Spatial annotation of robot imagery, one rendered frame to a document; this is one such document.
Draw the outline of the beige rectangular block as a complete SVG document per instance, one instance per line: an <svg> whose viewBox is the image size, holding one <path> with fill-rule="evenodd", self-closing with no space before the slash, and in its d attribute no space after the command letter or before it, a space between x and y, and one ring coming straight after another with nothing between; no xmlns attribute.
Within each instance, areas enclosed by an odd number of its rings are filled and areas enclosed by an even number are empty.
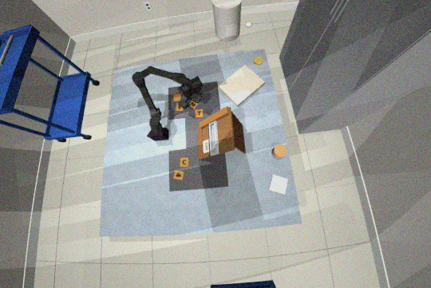
<svg viewBox="0 0 431 288"><path fill-rule="evenodd" d="M243 65L218 87L238 107L264 84L263 79Z"/></svg>

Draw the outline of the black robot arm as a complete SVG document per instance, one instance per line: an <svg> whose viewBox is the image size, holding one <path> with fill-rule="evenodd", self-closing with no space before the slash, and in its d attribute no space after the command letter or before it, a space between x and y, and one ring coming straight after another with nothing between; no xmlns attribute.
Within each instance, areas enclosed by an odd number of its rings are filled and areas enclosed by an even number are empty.
<svg viewBox="0 0 431 288"><path fill-rule="evenodd" d="M145 86L144 78L148 75L159 75L161 77L166 77L168 79L171 79L179 84L178 90L179 92L183 91L184 94L188 95L191 93L192 89L198 89L199 87L203 86L202 81L199 79L199 77L195 77L191 80L187 79L183 73L172 73L169 71L163 71L161 69L154 68L152 66L149 66L147 69L142 70L141 72L135 72L132 75L132 81L133 83L140 89L140 92L149 107L150 112L150 129L152 131L152 135L162 133L163 128L162 124L160 123L161 120L161 111L160 108L157 108L154 103L152 102L151 96ZM192 92L192 95L189 97L190 101L195 101L196 103L199 103L200 99L202 97L202 93L198 92L195 93Z"/></svg>

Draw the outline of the grey cylindrical container with tan lid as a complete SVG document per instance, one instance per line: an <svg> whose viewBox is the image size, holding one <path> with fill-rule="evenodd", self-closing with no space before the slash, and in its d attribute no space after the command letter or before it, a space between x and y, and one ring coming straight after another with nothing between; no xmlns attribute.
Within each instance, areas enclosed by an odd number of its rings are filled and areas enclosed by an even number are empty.
<svg viewBox="0 0 431 288"><path fill-rule="evenodd" d="M272 155L275 158L281 158L287 154L287 149L283 145L279 144L272 149Z"/></svg>

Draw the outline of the brown board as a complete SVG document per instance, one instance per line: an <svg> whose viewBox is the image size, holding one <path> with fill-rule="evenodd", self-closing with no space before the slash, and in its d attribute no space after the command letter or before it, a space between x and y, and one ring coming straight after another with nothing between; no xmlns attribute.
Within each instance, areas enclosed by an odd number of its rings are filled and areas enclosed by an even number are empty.
<svg viewBox="0 0 431 288"><path fill-rule="evenodd" d="M204 153L203 141L208 139L209 152ZM246 153L243 125L231 111L224 107L197 125L198 160L236 149Z"/></svg>

